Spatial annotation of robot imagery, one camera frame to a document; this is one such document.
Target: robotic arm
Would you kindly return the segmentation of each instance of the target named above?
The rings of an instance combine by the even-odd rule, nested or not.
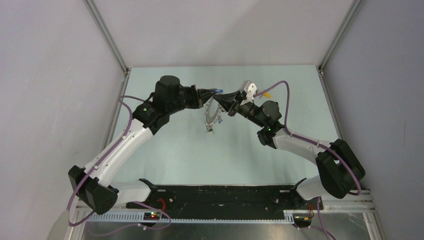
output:
[[[262,106],[256,106],[253,103],[257,90],[254,83],[245,81],[238,91],[228,94],[215,95],[215,90],[197,89],[195,85],[182,86],[175,76],[161,77],[149,99],[133,112],[127,135],[124,135],[124,131],[84,168],[73,166],[69,170],[68,175],[74,190],[86,178],[76,195],[98,215],[106,213],[115,204],[144,202],[151,192],[147,184],[142,181],[116,183],[112,182],[113,177],[141,144],[169,122],[170,115],[183,109],[202,108],[211,97],[229,116],[238,113],[260,126],[262,129],[257,135],[263,145],[292,152],[317,165],[318,176],[302,179],[290,191],[296,198],[310,200],[328,193],[336,198],[343,198],[355,185],[346,169],[335,162],[334,155],[319,145],[342,156],[358,180],[364,177],[364,169],[343,140],[329,142],[306,138],[310,140],[307,142],[301,139],[305,136],[292,132],[279,122],[282,115],[277,102],[268,100]],[[96,165],[99,158],[107,152],[107,157]]]

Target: gray floor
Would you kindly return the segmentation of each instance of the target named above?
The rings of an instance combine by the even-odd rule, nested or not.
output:
[[[338,240],[369,240],[367,226],[362,213],[324,214],[323,222],[327,230]],[[93,233],[102,234],[113,231],[128,223],[88,222],[86,228]],[[312,225],[319,226],[318,217]],[[141,227],[129,227],[105,237],[94,237],[87,231],[83,240],[325,240],[323,232],[316,229],[297,231],[290,224],[171,224],[163,230],[146,230]]]

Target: white table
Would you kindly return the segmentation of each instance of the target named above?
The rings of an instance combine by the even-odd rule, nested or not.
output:
[[[280,80],[290,86],[287,125],[307,136],[337,139],[326,97],[313,65],[208,66],[132,68],[126,95],[146,99],[163,75],[177,76],[183,86],[223,89],[232,93],[250,80],[264,90]],[[270,92],[284,115],[287,91],[282,84]],[[261,105],[267,98],[255,99]],[[131,109],[140,104],[126,99]],[[128,122],[122,107],[114,136]],[[206,132],[205,109],[185,109],[170,117],[168,124],[130,157],[114,178],[131,182],[140,178],[153,184],[293,184],[318,174],[317,167],[290,152],[263,146],[258,126],[240,115],[222,116],[214,135]]]

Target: gray wall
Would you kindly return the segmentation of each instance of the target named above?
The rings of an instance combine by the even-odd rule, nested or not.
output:
[[[366,1],[324,70],[389,239],[424,228],[424,1]]]
[[[82,0],[0,3],[0,239],[46,239],[122,73]]]

